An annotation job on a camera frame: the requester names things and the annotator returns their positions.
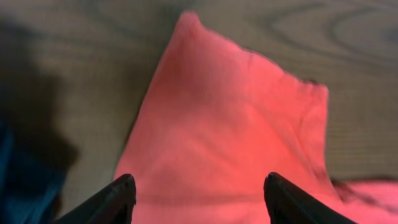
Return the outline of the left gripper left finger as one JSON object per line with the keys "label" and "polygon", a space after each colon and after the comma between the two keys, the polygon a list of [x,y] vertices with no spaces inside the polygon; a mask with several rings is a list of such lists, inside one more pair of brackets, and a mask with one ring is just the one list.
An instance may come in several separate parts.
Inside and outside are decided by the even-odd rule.
{"label": "left gripper left finger", "polygon": [[131,224],[135,204],[134,177],[124,174],[54,223]]}

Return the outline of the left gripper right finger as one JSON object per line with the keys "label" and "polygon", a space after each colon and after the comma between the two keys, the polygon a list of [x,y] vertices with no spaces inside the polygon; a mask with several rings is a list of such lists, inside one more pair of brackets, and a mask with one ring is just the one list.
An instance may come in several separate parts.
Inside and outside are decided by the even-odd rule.
{"label": "left gripper right finger", "polygon": [[271,224],[354,224],[276,172],[264,181]]}

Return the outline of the coral red t-shirt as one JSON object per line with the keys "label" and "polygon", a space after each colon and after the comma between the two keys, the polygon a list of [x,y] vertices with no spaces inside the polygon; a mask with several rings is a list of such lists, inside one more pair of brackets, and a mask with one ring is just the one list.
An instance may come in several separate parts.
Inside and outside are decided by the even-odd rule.
{"label": "coral red t-shirt", "polygon": [[397,222],[397,184],[334,186],[325,165],[328,89],[202,26],[178,20],[116,175],[137,186],[133,223],[269,223],[278,172],[358,223]]}

